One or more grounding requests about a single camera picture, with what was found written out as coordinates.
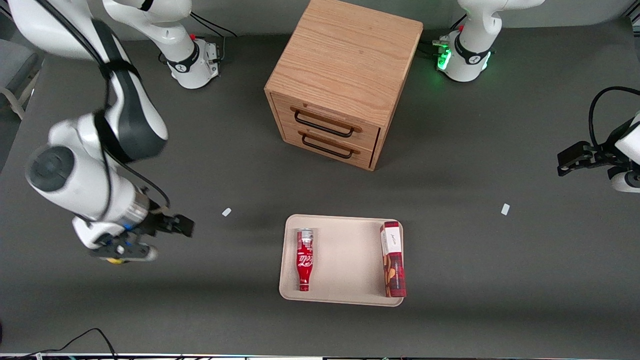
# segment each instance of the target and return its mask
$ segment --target robotic arm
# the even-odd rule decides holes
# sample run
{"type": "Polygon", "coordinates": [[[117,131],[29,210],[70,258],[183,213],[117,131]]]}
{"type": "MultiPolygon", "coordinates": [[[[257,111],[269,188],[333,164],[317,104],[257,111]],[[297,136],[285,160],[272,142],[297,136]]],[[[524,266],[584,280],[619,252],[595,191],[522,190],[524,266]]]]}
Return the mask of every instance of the robotic arm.
{"type": "Polygon", "coordinates": [[[191,0],[102,0],[114,20],[151,39],[167,59],[171,75],[187,89],[205,86],[218,76],[215,44],[192,39],[178,21],[191,13],[191,0]]]}
{"type": "Polygon", "coordinates": [[[601,144],[593,131],[593,112],[599,98],[611,90],[640,95],[640,91],[624,86],[612,86],[602,90],[589,109],[589,135],[591,143],[580,141],[560,152],[558,175],[565,176],[580,168],[609,166],[611,186],[619,192],[640,193],[640,112],[611,132],[601,144]]]}
{"type": "Polygon", "coordinates": [[[491,46],[502,29],[497,12],[532,8],[545,0],[458,0],[467,12],[463,29],[455,29],[433,41],[440,47],[437,69],[466,83],[480,75],[491,56],[491,46]]]}
{"type": "Polygon", "coordinates": [[[74,229],[98,258],[151,261],[157,251],[139,243],[141,235],[164,231],[191,236],[192,221],[162,214],[164,208],[146,190],[116,172],[118,165],[133,172],[127,163],[158,155],[168,139],[116,35],[92,18],[85,0],[10,0],[9,5],[18,29],[33,44],[52,54],[95,60],[107,83],[103,109],[51,128],[48,144],[27,165],[29,184],[76,214],[74,229]],[[112,106],[110,88],[116,95],[112,106]]]}

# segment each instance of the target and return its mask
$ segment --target drawer handle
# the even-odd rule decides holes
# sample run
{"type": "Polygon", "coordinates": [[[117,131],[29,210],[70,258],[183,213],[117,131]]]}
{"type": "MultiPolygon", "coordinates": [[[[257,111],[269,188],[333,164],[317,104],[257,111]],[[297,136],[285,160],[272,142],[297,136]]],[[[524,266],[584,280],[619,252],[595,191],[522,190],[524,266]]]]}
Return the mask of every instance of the drawer handle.
{"type": "Polygon", "coordinates": [[[320,125],[314,124],[313,122],[302,120],[301,118],[298,117],[298,115],[300,115],[300,111],[296,110],[296,113],[293,115],[293,117],[296,119],[296,122],[299,122],[300,124],[303,124],[303,125],[306,125],[306,126],[310,126],[310,127],[313,127],[314,129],[322,130],[322,131],[325,131],[327,133],[330,133],[330,134],[333,134],[333,135],[337,135],[337,136],[340,136],[340,137],[343,137],[343,138],[350,137],[351,135],[353,135],[353,131],[355,130],[355,128],[352,126],[351,130],[349,130],[348,133],[341,133],[340,131],[329,129],[328,127],[320,126],[320,125]]]}
{"type": "Polygon", "coordinates": [[[348,155],[341,154],[341,153],[335,152],[333,150],[325,149],[324,147],[318,146],[316,144],[312,144],[310,142],[306,142],[305,141],[306,138],[307,138],[307,134],[302,134],[302,143],[305,144],[306,146],[313,147],[316,150],[324,151],[324,152],[326,152],[328,154],[331,154],[333,156],[337,156],[337,157],[343,158],[343,159],[349,159],[351,157],[351,155],[353,155],[353,150],[350,150],[348,155]]]}

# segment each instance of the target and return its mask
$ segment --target coca-cola bottle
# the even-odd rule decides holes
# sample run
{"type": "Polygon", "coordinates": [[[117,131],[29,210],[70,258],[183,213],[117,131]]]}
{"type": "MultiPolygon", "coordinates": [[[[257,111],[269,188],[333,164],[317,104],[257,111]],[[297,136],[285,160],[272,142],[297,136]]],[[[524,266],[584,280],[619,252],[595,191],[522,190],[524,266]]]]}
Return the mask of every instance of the coca-cola bottle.
{"type": "Polygon", "coordinates": [[[314,232],[311,229],[298,229],[298,275],[300,276],[300,291],[309,291],[309,277],[314,267],[314,232]]]}

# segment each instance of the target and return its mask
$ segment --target tray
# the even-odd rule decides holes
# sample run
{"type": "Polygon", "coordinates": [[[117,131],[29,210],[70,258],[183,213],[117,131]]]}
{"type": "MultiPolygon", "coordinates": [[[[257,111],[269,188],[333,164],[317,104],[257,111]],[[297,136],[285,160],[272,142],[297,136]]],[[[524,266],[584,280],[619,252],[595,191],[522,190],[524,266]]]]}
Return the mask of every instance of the tray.
{"type": "MultiPolygon", "coordinates": [[[[280,269],[280,294],[287,300],[398,306],[404,298],[386,297],[381,218],[291,215],[287,219],[280,269]],[[298,291],[296,229],[314,230],[314,268],[309,291],[298,291]]],[[[401,241],[404,242],[400,224],[401,241]]]]}

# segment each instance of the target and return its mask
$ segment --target dark gray tabletop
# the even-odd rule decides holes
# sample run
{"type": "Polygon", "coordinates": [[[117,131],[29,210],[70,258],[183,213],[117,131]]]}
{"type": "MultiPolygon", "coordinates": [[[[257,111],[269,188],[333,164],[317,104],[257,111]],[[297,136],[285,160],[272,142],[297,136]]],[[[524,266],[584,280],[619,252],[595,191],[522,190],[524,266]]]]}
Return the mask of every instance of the dark gray tabletop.
{"type": "MultiPolygon", "coordinates": [[[[2,352],[100,327],[119,352],[640,357],[640,197],[612,190],[604,168],[556,174],[556,154],[588,138],[593,96],[639,83],[628,21],[505,30],[469,84],[416,58],[373,173],[280,139],[262,87],[286,40],[230,39],[222,77],[200,90],[181,88],[150,42],[125,45],[170,130],[166,150],[134,167],[196,234],[149,238],[157,261],[124,266],[90,258],[72,215],[24,179],[49,127],[102,99],[94,64],[47,59],[0,176],[2,352]],[[405,302],[280,297],[295,213],[400,220],[405,302]]],[[[604,138],[640,101],[598,106],[604,138]]],[[[95,337],[70,350],[107,349],[95,337]]]]}

